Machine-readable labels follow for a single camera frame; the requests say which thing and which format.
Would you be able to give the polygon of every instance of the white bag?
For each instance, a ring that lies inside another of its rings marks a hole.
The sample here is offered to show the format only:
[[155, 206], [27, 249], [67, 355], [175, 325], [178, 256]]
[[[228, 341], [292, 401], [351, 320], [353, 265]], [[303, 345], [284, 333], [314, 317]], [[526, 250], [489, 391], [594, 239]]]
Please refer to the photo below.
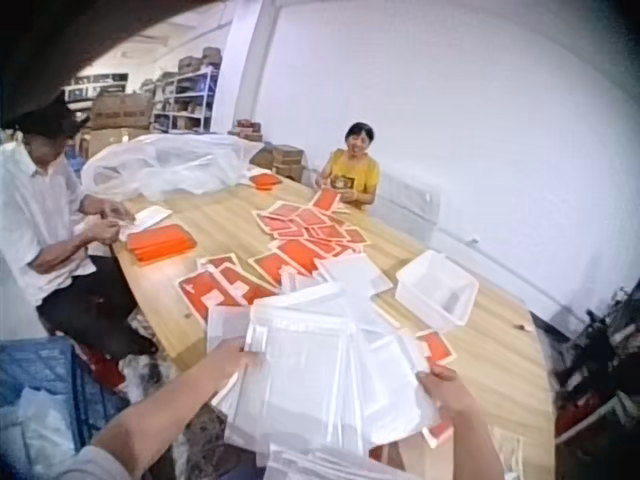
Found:
[[87, 193], [114, 200], [216, 191], [237, 184], [262, 147], [232, 135], [144, 135], [93, 157], [82, 169], [82, 185]]

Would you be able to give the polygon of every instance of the hand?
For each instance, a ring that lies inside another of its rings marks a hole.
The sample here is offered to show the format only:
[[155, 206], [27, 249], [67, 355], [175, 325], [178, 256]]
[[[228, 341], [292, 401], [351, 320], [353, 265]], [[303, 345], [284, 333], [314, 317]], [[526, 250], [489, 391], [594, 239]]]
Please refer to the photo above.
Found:
[[100, 220], [85, 230], [90, 242], [111, 245], [118, 239], [120, 224], [116, 220]]
[[446, 416], [453, 418], [462, 413], [474, 413], [479, 410], [476, 401], [455, 370], [431, 362], [429, 366], [430, 373], [418, 373], [418, 382], [436, 404], [439, 404]]
[[257, 353], [244, 351], [244, 338], [238, 337], [220, 342], [208, 353], [206, 361], [211, 365], [210, 372], [214, 372], [216, 379], [223, 385], [235, 373], [256, 366], [259, 360]]
[[122, 202], [113, 200], [103, 200], [102, 211], [100, 212], [105, 218], [114, 218], [123, 222], [133, 223], [136, 217], [125, 207]]
[[358, 198], [358, 194], [354, 190], [336, 190], [340, 194], [340, 201], [353, 202]]

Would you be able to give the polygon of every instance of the stack of red cards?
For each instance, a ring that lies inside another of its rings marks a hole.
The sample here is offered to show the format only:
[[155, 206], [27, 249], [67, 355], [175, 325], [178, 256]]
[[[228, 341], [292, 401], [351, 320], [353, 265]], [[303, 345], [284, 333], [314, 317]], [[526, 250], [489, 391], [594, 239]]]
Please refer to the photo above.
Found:
[[182, 255], [195, 246], [196, 241], [180, 225], [151, 228], [127, 237], [127, 249], [145, 263]]
[[269, 253], [249, 262], [279, 286], [283, 266], [311, 275], [317, 269], [316, 259], [360, 253], [369, 242], [358, 228], [332, 214], [339, 199], [333, 190], [322, 190], [309, 205], [276, 202], [268, 210], [253, 212], [275, 241]]

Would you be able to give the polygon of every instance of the blue plastic crate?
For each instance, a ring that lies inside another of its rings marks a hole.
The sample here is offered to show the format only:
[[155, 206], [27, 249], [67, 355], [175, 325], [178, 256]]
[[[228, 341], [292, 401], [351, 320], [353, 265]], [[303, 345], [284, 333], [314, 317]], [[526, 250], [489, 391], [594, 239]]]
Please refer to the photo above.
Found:
[[76, 451], [129, 406], [93, 379], [65, 337], [0, 342], [0, 407], [16, 403], [27, 387], [65, 395]]

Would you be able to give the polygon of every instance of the sleeve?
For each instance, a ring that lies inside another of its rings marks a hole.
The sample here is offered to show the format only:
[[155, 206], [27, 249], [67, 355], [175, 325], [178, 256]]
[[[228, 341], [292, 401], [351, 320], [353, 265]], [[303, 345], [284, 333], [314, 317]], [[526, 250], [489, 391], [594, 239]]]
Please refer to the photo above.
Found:
[[31, 219], [13, 194], [13, 186], [7, 184], [4, 173], [0, 177], [0, 251], [14, 269], [19, 269], [36, 258], [42, 247]]
[[378, 183], [380, 183], [380, 167], [378, 167], [378, 162], [375, 160], [371, 161], [371, 165], [367, 169], [367, 179], [365, 190], [366, 193], [371, 193], [378, 187]]
[[53, 476], [56, 480], [130, 480], [120, 463], [108, 452], [87, 446]]
[[67, 162], [67, 159], [63, 157], [58, 161], [60, 162], [59, 168], [64, 175], [64, 180], [67, 184], [67, 191], [69, 192], [69, 209], [73, 214], [80, 211], [80, 203], [84, 197], [84, 192], [82, 191], [80, 182], [78, 182], [73, 170], [71, 170], [71, 166]]

